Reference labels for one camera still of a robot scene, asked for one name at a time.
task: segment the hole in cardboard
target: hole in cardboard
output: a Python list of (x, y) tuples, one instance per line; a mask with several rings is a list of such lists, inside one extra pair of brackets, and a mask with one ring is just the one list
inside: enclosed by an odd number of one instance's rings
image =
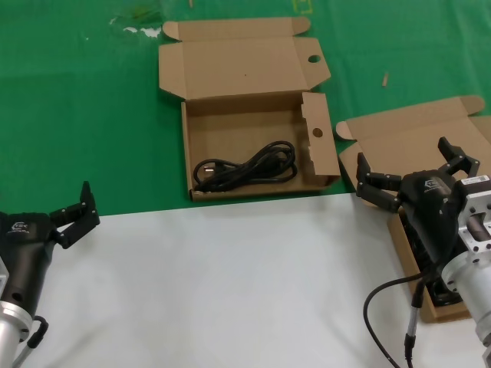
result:
[(317, 138), (320, 138), (324, 135), (320, 128), (314, 128), (314, 130), (312, 130), (312, 134), (314, 134), (314, 136)]
[(321, 57), (319, 55), (312, 55), (308, 57), (308, 62), (309, 63), (318, 63), (321, 60)]

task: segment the silver metal cylinder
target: silver metal cylinder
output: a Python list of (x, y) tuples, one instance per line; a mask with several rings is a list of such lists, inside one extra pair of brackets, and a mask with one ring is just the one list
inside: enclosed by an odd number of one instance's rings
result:
[(455, 257), (443, 269), (442, 278), (457, 291), (476, 321), (476, 333), (485, 346), (491, 343), (491, 261), (487, 257)]
[(20, 340), (29, 336), (32, 318), (17, 305), (0, 302), (0, 368), (12, 368)]
[(0, 317), (0, 368), (11, 368), (21, 331), (10, 318)]

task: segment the black cable wire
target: black cable wire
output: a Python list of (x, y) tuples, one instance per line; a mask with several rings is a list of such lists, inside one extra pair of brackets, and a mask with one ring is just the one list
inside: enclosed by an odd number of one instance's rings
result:
[[(382, 343), (379, 341), (377, 335), (375, 334), (374, 329), (371, 327), (370, 321), (368, 320), (368, 305), (370, 304), (370, 301), (373, 299), (373, 297), (378, 292), (382, 291), (383, 289), (387, 289), (388, 287), (399, 285), (399, 284), (405, 284), (406, 282), (416, 281), (416, 280), (419, 280), (419, 279), (422, 279), (422, 280), (420, 282), (418, 282), (418, 284), (416, 286), (416, 289), (415, 289), (414, 294), (413, 294), (413, 302), (412, 303), (414, 303), (414, 301), (416, 299), (419, 299), (419, 303), (422, 304), (423, 303), (424, 285), (427, 283), (428, 278), (431, 279), (435, 275), (435, 273), (437, 272), (438, 267), (441, 266), (442, 263), (444, 263), (452, 255), (453, 250), (455, 248), (455, 244), (458, 242), (458, 230), (459, 230), (458, 229), (458, 224), (456, 224), (456, 227), (454, 229), (453, 236), (452, 236), (453, 241), (452, 241), (452, 244), (449, 247), (447, 253), (445, 255), (442, 255), (440, 257), (440, 259), (438, 259), (429, 269), (424, 270), (423, 272), (420, 272), (419, 274), (415, 274), (415, 275), (409, 276), (407, 278), (399, 278), (397, 280), (389, 281), (389, 282), (386, 282), (385, 284), (382, 284), (379, 287), (376, 287), (367, 296), (367, 299), (364, 302), (364, 305), (363, 305), (363, 319), (365, 321), (365, 324), (367, 325), (368, 332), (370, 333), (370, 335), (374, 339), (375, 343), (377, 344), (378, 348), (381, 350), (382, 354), (385, 355), (385, 357), (387, 358), (387, 360), (389, 360), (390, 364), (392, 364), (392, 366), (394, 368), (400, 368), (400, 366), (397, 365), (397, 363), (394, 361), (394, 359), (392, 359), (392, 356), (390, 356), (390, 354), (384, 348), (384, 346), (382, 345)], [(404, 354), (405, 357), (406, 357), (407, 365), (409, 366), (409, 368), (413, 368), (413, 363), (412, 363), (412, 351), (413, 351), (413, 347), (414, 347), (414, 341), (413, 341), (413, 346), (407, 347), (407, 351)]]
[(376, 287), (368, 296), (367, 299), (365, 300), (363, 304), (363, 319), (365, 321), (365, 324), (367, 325), (368, 332), (370, 333), (372, 339), (374, 339), (375, 343), (377, 344), (378, 348), (381, 350), (382, 354), (385, 355), (387, 360), (392, 364), (394, 368), (400, 368), (400, 366), (397, 365), (397, 363), (392, 359), (392, 356), (385, 350), (384, 345), (380, 342), (378, 339), (377, 335), (374, 332), (374, 329), (370, 325), (370, 321), (368, 320), (368, 305), (370, 304), (371, 300), (374, 298), (375, 295), (377, 295), (380, 291), (383, 289), (387, 289), (388, 287), (390, 288), (391, 286), (394, 285), (399, 285), (399, 284), (405, 284), (406, 282), (411, 282), (411, 281), (416, 281), (419, 280), (424, 276), (423, 272), (420, 272), (419, 274), (415, 274), (413, 276), (409, 276), (407, 278), (398, 278), (397, 280), (392, 280), (389, 282), (386, 282), (385, 284), (382, 284), (379, 287)]
[(41, 316), (35, 316), (34, 320), (39, 322), (39, 327), (38, 330), (32, 334), (31, 338), (27, 342), (28, 347), (30, 347), (31, 349), (35, 349), (36, 347), (38, 347), (49, 327), (48, 322)]
[[(199, 177), (200, 169), (214, 164), (214, 173), (206, 179)], [(291, 170), (287, 176), (280, 176)], [(200, 192), (227, 192), (251, 184), (287, 182), (297, 175), (295, 148), (287, 141), (279, 140), (262, 148), (246, 163), (231, 163), (224, 159), (205, 159), (193, 170), (196, 180), (194, 190)]]

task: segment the cardboard box flap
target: cardboard box flap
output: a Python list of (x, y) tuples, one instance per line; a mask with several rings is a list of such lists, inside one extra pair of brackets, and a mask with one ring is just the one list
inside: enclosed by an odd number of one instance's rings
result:
[(249, 38), (165, 44), (160, 88), (187, 100), (303, 92), (330, 77), (315, 38)]
[(309, 153), (315, 175), (340, 176), (326, 97), (313, 93), (302, 96), (302, 116), (307, 122)]
[(310, 28), (306, 17), (219, 21), (166, 21), (163, 33), (178, 41), (266, 38), (299, 35)]
[(159, 85), (167, 92), (186, 98), (182, 44), (167, 44), (165, 49), (159, 47)]
[(470, 121), (484, 135), (484, 138), (491, 143), (491, 117), (471, 117)]
[(343, 140), (366, 140), (468, 117), (483, 109), (479, 96), (447, 98), (342, 121), (336, 125), (336, 134)]

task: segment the open cardboard box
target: open cardboard box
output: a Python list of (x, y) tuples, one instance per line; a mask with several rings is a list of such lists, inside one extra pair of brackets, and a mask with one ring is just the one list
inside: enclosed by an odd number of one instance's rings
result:
[[(445, 136), (450, 144), (479, 160), (479, 174), (491, 174), (491, 117), (471, 117), (484, 108), (477, 96), (454, 97), (396, 110), (357, 117), (336, 126), (343, 140), (354, 140), (339, 155), (348, 177), (356, 188), (358, 153), (363, 152), (371, 170), (404, 176), (437, 169), (445, 163), (438, 150), (438, 139)], [(456, 173), (462, 179), (462, 173)], [(392, 216), (389, 230), (406, 276), (420, 272), (410, 249), (400, 214)], [(414, 291), (416, 284), (410, 285)], [(426, 322), (444, 322), (469, 316), (463, 303), (434, 307), (425, 290), (421, 317)]]
[[(307, 18), (168, 21), (181, 42), (159, 49), (160, 88), (182, 102), (187, 185), (195, 201), (319, 191), (339, 178), (324, 94), (309, 92), (330, 77), (315, 38), (297, 38)], [(205, 159), (244, 163), (276, 140), (295, 146), (298, 175), (289, 182), (230, 192), (193, 189)]]

